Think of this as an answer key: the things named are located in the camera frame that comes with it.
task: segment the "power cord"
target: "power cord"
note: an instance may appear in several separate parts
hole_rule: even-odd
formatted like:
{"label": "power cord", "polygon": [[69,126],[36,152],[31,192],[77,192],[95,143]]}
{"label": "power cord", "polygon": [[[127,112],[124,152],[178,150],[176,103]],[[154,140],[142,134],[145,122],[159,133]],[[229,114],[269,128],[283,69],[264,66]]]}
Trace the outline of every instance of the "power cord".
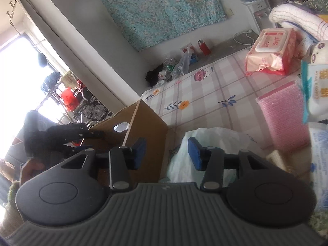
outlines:
{"label": "power cord", "polygon": [[[238,36],[239,34],[242,34],[242,33],[245,33],[245,34],[246,34],[246,37],[247,37],[247,38],[250,38],[253,42],[247,44],[247,43],[241,43],[241,42],[237,41],[235,37]],[[241,45],[246,45],[246,46],[253,45],[254,42],[255,42],[255,40],[254,40],[252,37],[248,36],[248,34],[250,34],[250,33],[252,33],[252,30],[251,30],[251,29],[248,30],[247,32],[244,32],[244,31],[237,32],[237,33],[233,36],[233,39],[234,39],[235,42],[237,42],[237,43],[239,43],[239,44],[241,44]]]}

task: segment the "red thermos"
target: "red thermos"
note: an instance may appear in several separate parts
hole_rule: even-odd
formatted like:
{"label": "red thermos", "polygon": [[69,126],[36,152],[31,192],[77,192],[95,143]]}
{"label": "red thermos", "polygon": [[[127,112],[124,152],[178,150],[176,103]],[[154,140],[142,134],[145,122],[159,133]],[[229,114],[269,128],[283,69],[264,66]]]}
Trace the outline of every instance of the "red thermos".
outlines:
{"label": "red thermos", "polygon": [[210,49],[207,47],[206,43],[203,40],[198,41],[198,46],[202,50],[204,55],[209,55],[211,53]]}

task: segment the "curtain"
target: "curtain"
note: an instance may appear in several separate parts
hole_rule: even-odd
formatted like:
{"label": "curtain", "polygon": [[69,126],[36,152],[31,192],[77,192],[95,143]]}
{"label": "curtain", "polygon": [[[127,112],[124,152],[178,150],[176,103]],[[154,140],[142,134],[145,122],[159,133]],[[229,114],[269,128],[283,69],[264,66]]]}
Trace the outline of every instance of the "curtain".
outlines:
{"label": "curtain", "polygon": [[91,91],[91,93],[113,113],[117,113],[124,108],[125,105],[82,63],[82,61],[43,20],[32,3],[29,0],[18,1],[56,53]]}
{"label": "curtain", "polygon": [[138,51],[226,19],[219,0],[101,0]]}

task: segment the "red plastic bag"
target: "red plastic bag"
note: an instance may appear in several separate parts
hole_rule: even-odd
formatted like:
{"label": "red plastic bag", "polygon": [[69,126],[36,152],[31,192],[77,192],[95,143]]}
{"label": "red plastic bag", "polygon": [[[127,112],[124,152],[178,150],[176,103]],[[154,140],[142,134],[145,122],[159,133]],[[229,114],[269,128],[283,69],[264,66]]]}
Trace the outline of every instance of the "red plastic bag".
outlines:
{"label": "red plastic bag", "polygon": [[63,99],[64,104],[69,111],[74,111],[79,105],[78,99],[73,95],[70,88],[66,88],[61,94],[60,97]]}

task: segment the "wall hanging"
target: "wall hanging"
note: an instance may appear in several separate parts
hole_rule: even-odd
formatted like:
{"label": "wall hanging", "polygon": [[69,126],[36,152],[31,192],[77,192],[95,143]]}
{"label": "wall hanging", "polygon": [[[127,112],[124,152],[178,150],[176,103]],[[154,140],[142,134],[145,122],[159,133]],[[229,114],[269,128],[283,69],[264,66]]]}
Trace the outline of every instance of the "wall hanging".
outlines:
{"label": "wall hanging", "polygon": [[138,51],[226,19],[219,0],[101,0]]}

